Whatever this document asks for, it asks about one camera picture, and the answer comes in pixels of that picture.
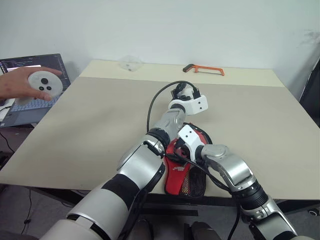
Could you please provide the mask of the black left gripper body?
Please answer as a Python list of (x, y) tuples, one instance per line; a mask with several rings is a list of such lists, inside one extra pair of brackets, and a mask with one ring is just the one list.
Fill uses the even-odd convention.
[(198, 88), (192, 86), (186, 82), (180, 82), (171, 91), (173, 100), (189, 101), (201, 97), (201, 93)]

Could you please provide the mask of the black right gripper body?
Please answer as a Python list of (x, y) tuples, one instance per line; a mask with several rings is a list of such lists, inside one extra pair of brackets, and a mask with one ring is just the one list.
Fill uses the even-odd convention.
[(182, 139), (175, 139), (172, 141), (173, 145), (173, 156), (181, 158), (189, 158), (190, 150), (186, 146), (186, 143)]

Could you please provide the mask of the person's bare hand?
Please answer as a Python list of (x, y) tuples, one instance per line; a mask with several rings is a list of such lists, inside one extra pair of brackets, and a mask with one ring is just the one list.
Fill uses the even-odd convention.
[(48, 67), (19, 67), (0, 76), (0, 100), (15, 98), (35, 98), (45, 101), (51, 101), (52, 97), (40, 90), (33, 89), (28, 77), (38, 71), (46, 71), (56, 76), (62, 74), (61, 71)]

